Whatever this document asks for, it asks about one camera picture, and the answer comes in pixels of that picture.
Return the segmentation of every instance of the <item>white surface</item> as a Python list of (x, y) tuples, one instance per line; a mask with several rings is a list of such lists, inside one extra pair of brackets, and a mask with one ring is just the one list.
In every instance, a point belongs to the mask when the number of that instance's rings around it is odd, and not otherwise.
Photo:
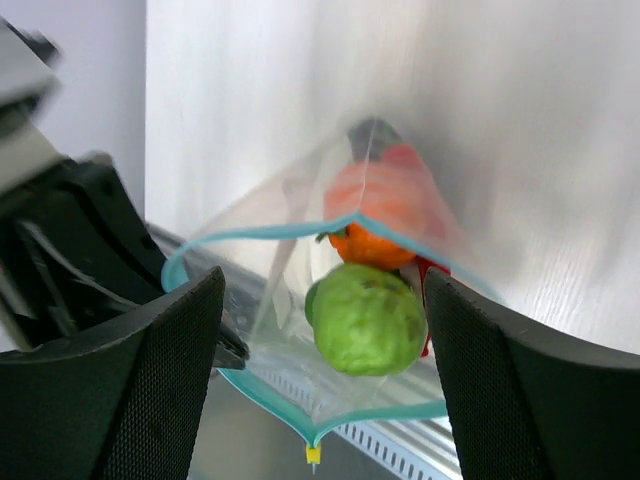
[(145, 5), (129, 0), (3, 0), (0, 15), (63, 52), (62, 89), (36, 123), (62, 153), (103, 150), (138, 211), (144, 197)]
[(640, 353), (638, 21), (634, 0), (150, 0), (149, 219), (188, 236), (380, 113), (508, 306)]

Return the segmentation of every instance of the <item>guava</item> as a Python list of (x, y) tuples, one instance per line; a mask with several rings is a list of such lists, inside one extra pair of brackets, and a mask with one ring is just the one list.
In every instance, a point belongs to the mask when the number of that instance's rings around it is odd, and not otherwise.
[(316, 298), (316, 293), (320, 286), (320, 281), (317, 281), (307, 291), (307, 295), (304, 297), (304, 315), (307, 318), (309, 325), (313, 326), (313, 300)]
[(310, 302), (314, 341), (335, 370), (383, 376), (409, 368), (428, 334), (422, 302), (397, 276), (346, 263), (317, 283)]

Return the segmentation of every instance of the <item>plastic bag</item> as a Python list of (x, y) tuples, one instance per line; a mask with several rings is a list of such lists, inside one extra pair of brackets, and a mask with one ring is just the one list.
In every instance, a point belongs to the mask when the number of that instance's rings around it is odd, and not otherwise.
[[(423, 278), (433, 263), (447, 269), (452, 258), (475, 261), (428, 166), (390, 125), (371, 119), (249, 193), (201, 229), (163, 271), (171, 290), (197, 270), (189, 251), (208, 258), (208, 266), (222, 265), (226, 321), (251, 355), (246, 371), (223, 374), (311, 445), (346, 422), (446, 415), (432, 355), (398, 375), (354, 377), (330, 367), (314, 345), (305, 295), (342, 263), (330, 242), (316, 236), (353, 224), (418, 255), (403, 269), (414, 286), (416, 272)], [(469, 272), (456, 275), (491, 295)], [(255, 306), (247, 311), (245, 298), (241, 311), (237, 300), (247, 295)]]

